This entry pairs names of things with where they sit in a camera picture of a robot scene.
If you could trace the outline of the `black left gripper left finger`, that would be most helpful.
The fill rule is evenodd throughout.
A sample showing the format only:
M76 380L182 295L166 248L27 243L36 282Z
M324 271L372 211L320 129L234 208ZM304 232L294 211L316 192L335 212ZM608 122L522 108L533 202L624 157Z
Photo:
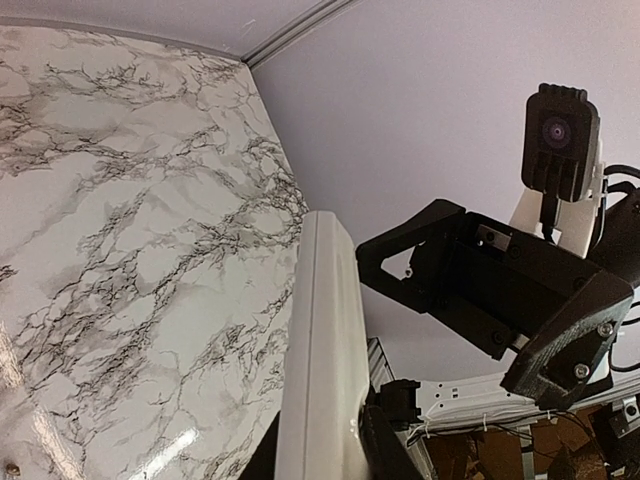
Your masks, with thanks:
M280 415L277 414L239 476L239 480L273 480Z

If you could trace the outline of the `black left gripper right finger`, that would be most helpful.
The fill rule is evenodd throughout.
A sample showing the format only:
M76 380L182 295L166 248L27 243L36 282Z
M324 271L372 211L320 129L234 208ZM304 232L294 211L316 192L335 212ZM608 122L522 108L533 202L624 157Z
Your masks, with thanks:
M364 406L360 439L372 479L418 478L418 470L378 406Z

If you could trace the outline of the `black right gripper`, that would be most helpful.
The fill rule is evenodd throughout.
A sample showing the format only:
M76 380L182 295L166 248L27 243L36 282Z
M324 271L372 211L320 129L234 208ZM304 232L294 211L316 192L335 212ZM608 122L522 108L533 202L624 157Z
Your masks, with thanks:
M501 387L542 410L579 400L639 285L639 237L617 221L580 258L443 199L359 245L356 259L361 283L491 358L521 349Z

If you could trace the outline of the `white remote control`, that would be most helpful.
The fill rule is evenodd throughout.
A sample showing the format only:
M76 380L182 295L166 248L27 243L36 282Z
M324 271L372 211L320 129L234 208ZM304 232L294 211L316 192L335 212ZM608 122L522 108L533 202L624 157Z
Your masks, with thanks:
M336 215L305 215L295 269L277 479L366 479L360 414L370 387L355 247Z

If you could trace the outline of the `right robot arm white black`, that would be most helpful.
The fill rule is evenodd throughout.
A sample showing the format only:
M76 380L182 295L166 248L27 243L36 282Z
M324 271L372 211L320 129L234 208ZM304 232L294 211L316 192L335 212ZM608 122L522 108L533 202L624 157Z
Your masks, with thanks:
M609 208L594 249L578 256L437 200L356 251L363 284L429 314L493 359L502 378L382 391L397 427L455 425L566 411L611 387L609 354L639 285L639 198Z

